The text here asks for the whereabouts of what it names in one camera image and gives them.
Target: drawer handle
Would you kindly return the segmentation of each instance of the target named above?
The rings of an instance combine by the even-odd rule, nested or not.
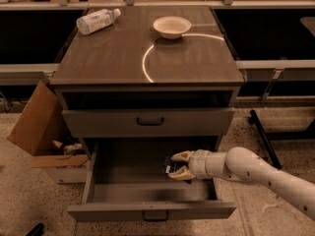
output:
[[[165,211],[165,218],[146,218],[146,212],[143,210],[142,211],[142,219],[145,222],[165,222],[168,221],[169,219],[169,211]]]
[[[137,124],[140,126],[161,126],[164,123],[164,118],[160,117],[156,120],[153,119],[143,119],[143,118],[137,118]]]

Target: white robotic arm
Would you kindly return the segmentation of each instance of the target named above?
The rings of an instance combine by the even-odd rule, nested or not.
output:
[[[192,178],[222,178],[231,181],[252,181],[261,184],[304,214],[315,220],[315,185],[274,168],[254,152],[234,147],[228,152],[208,150],[184,151],[175,154],[173,161],[185,161],[168,176],[175,180]]]

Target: closed drawer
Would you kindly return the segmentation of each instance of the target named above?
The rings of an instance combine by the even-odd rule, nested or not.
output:
[[[233,114],[232,107],[63,111],[72,135],[84,138],[224,135]]]
[[[219,199],[214,180],[174,181],[162,173],[174,150],[209,149],[207,139],[106,139],[91,160],[77,221],[166,221],[228,218],[236,206]]]

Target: plastic bottle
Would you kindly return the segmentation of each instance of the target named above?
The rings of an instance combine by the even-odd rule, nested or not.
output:
[[[102,9],[79,18],[77,20],[77,27],[80,33],[88,35],[112,25],[120,15],[121,12],[119,9],[113,11]]]

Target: floor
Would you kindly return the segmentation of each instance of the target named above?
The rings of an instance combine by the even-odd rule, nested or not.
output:
[[[315,108],[254,108],[266,131],[303,130]],[[220,151],[246,147],[268,160],[255,126],[248,123],[251,108],[237,108]],[[6,138],[20,113],[0,114],[0,235],[26,235],[38,223],[43,235],[315,235],[315,222],[272,191],[257,184],[218,180],[225,202],[234,202],[229,219],[146,222],[77,223],[67,206],[81,202],[83,184],[55,184],[41,169],[30,169],[31,157]],[[273,142],[283,170],[315,183],[315,141]]]

